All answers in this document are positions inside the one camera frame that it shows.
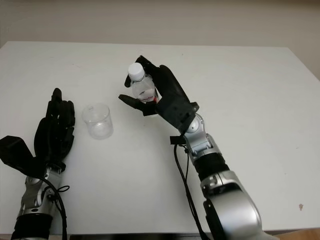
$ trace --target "clear plastic cup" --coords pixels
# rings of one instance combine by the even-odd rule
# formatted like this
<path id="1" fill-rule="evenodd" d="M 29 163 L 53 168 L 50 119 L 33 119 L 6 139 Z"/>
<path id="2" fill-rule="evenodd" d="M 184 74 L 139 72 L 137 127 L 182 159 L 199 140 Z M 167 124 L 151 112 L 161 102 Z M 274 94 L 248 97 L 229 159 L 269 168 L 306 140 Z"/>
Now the clear plastic cup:
<path id="1" fill-rule="evenodd" d="M 91 137 L 102 140 L 114 132 L 110 109 L 103 103 L 90 104 L 82 111 L 82 119 L 88 127 Z"/>

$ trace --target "white table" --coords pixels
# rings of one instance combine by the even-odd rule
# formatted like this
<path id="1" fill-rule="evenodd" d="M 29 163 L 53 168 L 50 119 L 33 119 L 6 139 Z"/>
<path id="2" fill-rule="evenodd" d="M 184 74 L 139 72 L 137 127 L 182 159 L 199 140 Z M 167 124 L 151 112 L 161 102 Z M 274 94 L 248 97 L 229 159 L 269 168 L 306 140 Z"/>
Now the white table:
<path id="1" fill-rule="evenodd" d="M 34 153 L 54 88 L 75 106 L 62 180 L 71 186 L 62 194 L 69 234 L 197 232 L 169 141 L 178 131 L 118 100 L 131 94 L 124 80 L 139 55 L 170 67 L 198 102 L 264 230 L 320 227 L 320 83 L 288 48 L 8 42 L 0 49 L 1 138 L 20 136 Z M 105 140 L 90 138 L 81 119 L 98 102 L 111 109 L 114 133 Z M 14 230 L 24 181 L 1 163 L 0 234 Z M 192 165 L 188 183 L 209 231 Z M 55 219 L 52 233 L 60 233 Z"/>

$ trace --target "water bottle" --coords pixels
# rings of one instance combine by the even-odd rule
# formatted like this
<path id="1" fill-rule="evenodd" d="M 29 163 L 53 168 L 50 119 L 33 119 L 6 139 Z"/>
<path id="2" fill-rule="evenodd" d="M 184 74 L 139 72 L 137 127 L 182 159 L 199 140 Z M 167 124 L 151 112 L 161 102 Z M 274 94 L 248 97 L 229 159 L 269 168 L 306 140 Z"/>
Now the water bottle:
<path id="1" fill-rule="evenodd" d="M 131 79 L 132 93 L 136 99 L 143 103 L 157 101 L 157 92 L 152 77 L 145 73 L 140 63 L 131 64 L 128 75 Z"/>

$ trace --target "black cable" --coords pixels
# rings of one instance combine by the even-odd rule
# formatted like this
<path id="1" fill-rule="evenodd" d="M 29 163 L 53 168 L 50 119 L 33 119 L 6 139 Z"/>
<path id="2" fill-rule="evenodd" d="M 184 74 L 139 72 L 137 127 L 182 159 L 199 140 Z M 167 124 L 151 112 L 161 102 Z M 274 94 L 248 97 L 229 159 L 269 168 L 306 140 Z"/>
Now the black cable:
<path id="1" fill-rule="evenodd" d="M 44 183 L 46 183 L 53 190 L 54 197 L 56 198 L 56 199 L 54 199 L 55 205 L 56 205 L 58 211 L 60 212 L 60 215 L 61 215 L 61 218 L 62 218 L 62 240 L 68 240 L 66 209 L 65 209 L 64 202 L 62 201 L 62 198 L 61 198 L 59 192 L 67 191 L 70 188 L 70 186 L 66 185 L 66 186 L 62 186 L 62 187 L 56 189 L 55 186 L 48 179 L 45 179 L 44 177 L 38 177 L 38 176 L 36 178 L 41 180 L 41 181 L 43 181 Z"/>
<path id="2" fill-rule="evenodd" d="M 181 169 L 181 166 L 180 166 L 180 163 L 179 163 L 179 160 L 178 160 L 177 147 L 178 147 L 178 144 L 175 144 L 174 148 L 173 148 L 174 160 L 175 160 L 175 163 L 176 163 L 176 165 L 178 167 L 179 173 L 180 173 L 180 175 L 182 177 L 182 181 L 183 181 L 183 184 L 184 184 L 186 197 L 188 199 L 188 203 L 189 203 L 189 207 L 190 207 L 192 216 L 193 216 L 195 224 L 196 224 L 196 226 L 198 228 L 198 231 L 199 231 L 201 239 L 202 240 L 210 240 L 208 238 L 208 236 L 205 234 L 205 232 L 202 230 L 202 227 L 201 227 L 201 224 L 200 224 L 200 221 L 199 221 L 199 217 L 198 217 L 198 214 L 197 214 L 197 210 L 196 210 L 194 201 L 192 199 L 192 196 L 191 196 L 188 184 L 187 184 L 187 179 L 184 176 L 184 173 L 183 173 L 183 171 Z"/>
<path id="3" fill-rule="evenodd" d="M 186 160 L 186 171 L 185 171 L 185 181 L 187 181 L 187 178 L 188 178 L 188 172 L 189 172 L 189 154 L 186 154 L 187 155 L 187 160 Z"/>

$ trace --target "robotic hand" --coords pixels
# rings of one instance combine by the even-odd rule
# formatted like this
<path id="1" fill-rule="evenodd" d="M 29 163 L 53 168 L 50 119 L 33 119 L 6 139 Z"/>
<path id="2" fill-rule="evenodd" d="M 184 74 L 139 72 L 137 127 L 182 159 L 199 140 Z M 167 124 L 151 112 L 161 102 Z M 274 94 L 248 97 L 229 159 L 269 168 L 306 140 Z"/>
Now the robotic hand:
<path id="1" fill-rule="evenodd" d="M 36 157 L 32 156 L 20 137 L 6 136 L 0 140 L 0 158 L 3 163 L 27 175 L 26 191 L 21 200 L 12 240 L 48 239 L 56 209 L 62 217 L 62 239 L 67 240 L 66 210 L 59 192 L 65 192 L 69 186 L 58 186 L 61 173 L 66 168 L 63 160 L 73 145 L 74 125 L 74 104 L 62 101 L 62 93 L 56 88 L 48 103 L 46 116 L 40 121 L 35 133 Z"/>
<path id="2" fill-rule="evenodd" d="M 143 56 L 136 62 L 143 66 L 146 74 L 152 76 L 162 98 L 158 103 L 154 101 L 142 103 L 138 99 L 121 94 L 119 99 L 130 107 L 142 111 L 144 116 L 159 114 L 178 129 L 181 135 L 170 138 L 171 144 L 175 144 L 174 155 L 177 161 L 177 145 L 186 144 L 189 157 L 201 181 L 200 186 L 205 197 L 203 206 L 213 238 L 215 240 L 277 239 L 262 231 L 258 209 L 236 174 L 226 165 L 214 139 L 206 133 L 204 120 L 196 113 L 199 109 L 198 104 L 189 101 L 168 67 L 164 65 L 156 67 Z M 124 85 L 130 87 L 129 76 Z M 186 193 L 187 196 L 190 195 L 188 187 Z M 201 238 L 208 239 L 199 226 L 199 220 L 195 218 L 195 221 Z"/>

